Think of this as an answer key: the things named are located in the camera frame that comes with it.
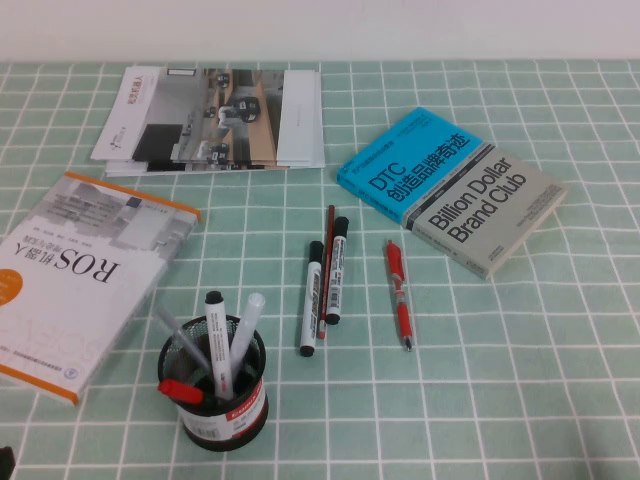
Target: table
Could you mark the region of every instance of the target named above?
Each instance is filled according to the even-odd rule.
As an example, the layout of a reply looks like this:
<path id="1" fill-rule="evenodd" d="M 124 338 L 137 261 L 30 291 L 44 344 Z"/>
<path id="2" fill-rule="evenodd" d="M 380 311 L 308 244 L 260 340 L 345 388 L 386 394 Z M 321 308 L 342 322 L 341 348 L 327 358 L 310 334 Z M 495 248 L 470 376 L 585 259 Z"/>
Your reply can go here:
<path id="1" fill-rule="evenodd" d="M 232 65 L 256 66 L 289 64 Z M 117 179 L 198 207 L 203 222 L 79 408 L 0 383 L 15 478 L 638 478 L 640 61 L 291 67 L 322 72 L 327 168 Z M 0 234 L 65 170 L 102 175 L 89 154 L 123 69 L 0 65 Z M 489 282 L 335 183 L 341 163 L 415 105 L 571 186 Z M 304 359 L 305 248 L 322 238 L 329 203 L 351 221 L 344 317 Z M 396 336 L 388 239 L 407 256 L 412 353 Z M 251 292 L 267 298 L 269 420 L 228 454 L 191 444 L 155 390 L 167 334 L 150 309 L 162 301 L 186 321 L 213 287 L 230 313 Z"/>

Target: magazine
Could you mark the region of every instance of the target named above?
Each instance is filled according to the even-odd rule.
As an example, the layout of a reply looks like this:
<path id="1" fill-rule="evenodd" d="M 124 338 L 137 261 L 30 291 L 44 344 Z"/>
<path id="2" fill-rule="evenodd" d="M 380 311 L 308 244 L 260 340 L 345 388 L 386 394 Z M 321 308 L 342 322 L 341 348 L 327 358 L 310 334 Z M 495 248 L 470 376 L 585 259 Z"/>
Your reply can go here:
<path id="1" fill-rule="evenodd" d="M 91 158 L 109 176 L 321 168 L 322 146 L 317 72 L 129 67 Z"/>

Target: pencil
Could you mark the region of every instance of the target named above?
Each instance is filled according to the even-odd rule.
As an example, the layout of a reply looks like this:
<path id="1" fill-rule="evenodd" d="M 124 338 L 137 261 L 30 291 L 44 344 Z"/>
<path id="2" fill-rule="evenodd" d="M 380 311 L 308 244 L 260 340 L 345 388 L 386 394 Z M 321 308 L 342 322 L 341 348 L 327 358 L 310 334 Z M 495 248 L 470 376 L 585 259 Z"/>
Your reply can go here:
<path id="1" fill-rule="evenodd" d="M 333 220 L 336 215 L 336 207 L 329 205 L 327 215 L 327 240 L 324 255 L 324 281 L 322 283 L 322 311 L 318 321 L 318 338 L 324 340 L 327 332 L 327 295 L 329 293 L 329 272 L 331 270 L 331 251 L 333 250 Z"/>

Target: red pen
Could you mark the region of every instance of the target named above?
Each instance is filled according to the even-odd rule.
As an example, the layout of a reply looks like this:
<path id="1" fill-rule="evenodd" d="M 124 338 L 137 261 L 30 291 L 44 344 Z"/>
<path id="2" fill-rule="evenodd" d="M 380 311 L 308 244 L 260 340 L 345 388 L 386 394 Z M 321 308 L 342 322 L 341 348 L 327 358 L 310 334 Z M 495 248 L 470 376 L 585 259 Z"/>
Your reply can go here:
<path id="1" fill-rule="evenodd" d="M 407 351 L 410 352 L 413 344 L 413 333 L 411 332 L 411 321 L 409 320 L 407 296 L 402 289 L 402 284 L 405 281 L 404 268 L 402 267 L 402 251 L 391 240 L 387 244 L 387 258 L 389 259 L 389 269 L 395 286 L 400 335 L 402 336 L 402 343 L 407 347 Z"/>
<path id="2" fill-rule="evenodd" d="M 202 390 L 170 378 L 160 382 L 158 391 L 164 393 L 171 400 L 188 403 L 190 405 L 200 405 L 204 401 L 204 393 Z"/>

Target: mesh pen holder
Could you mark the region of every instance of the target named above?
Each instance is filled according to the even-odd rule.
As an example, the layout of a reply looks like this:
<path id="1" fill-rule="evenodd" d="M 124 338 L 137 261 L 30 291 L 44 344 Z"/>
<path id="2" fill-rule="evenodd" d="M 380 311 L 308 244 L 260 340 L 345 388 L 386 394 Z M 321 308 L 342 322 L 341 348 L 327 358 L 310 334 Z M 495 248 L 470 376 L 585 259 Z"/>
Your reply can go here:
<path id="1" fill-rule="evenodd" d="M 238 318 L 227 315 L 229 345 L 233 340 Z M 182 327 L 198 348 L 210 360 L 209 335 L 206 317 L 199 317 Z M 158 359 L 158 379 L 171 378 L 197 387 L 205 394 L 200 405 L 174 401 L 189 438 L 207 450 L 226 452 L 235 450 L 253 440 L 264 426 L 269 413 L 269 401 L 262 380 L 267 363 L 262 338 L 256 331 L 244 357 L 236 381 L 235 397 L 221 402 L 215 397 L 213 382 L 189 356 L 179 341 L 171 337 L 162 347 Z"/>

